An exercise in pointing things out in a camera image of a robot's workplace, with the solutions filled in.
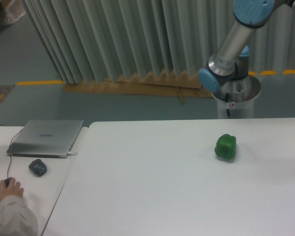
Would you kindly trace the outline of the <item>person's right hand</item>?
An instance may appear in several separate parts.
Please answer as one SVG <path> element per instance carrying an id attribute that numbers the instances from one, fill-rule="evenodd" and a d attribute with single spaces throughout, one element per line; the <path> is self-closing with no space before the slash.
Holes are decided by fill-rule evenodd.
<path id="1" fill-rule="evenodd" d="M 0 181 L 0 202 L 8 196 L 23 197 L 24 188 L 21 187 L 21 183 L 16 181 L 15 178 L 10 179 L 9 185 L 6 187 L 5 180 Z"/>

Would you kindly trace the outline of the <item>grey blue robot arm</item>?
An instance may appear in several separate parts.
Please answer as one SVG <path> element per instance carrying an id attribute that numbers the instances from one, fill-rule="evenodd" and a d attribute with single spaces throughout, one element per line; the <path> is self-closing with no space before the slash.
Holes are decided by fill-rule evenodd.
<path id="1" fill-rule="evenodd" d="M 248 75 L 249 49 L 246 46 L 256 29 L 263 27 L 273 12 L 282 5 L 295 8 L 295 0 L 235 0 L 234 22 L 216 54 L 199 70 L 202 86 L 211 92 L 230 80 Z"/>

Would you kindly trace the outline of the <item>grey sleeved forearm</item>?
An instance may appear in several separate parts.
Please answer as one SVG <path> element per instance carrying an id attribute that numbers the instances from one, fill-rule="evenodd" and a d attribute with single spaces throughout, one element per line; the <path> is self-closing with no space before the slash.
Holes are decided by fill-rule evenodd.
<path id="1" fill-rule="evenodd" d="M 38 221 L 25 201 L 8 196 L 0 202 L 0 236 L 36 236 Z"/>

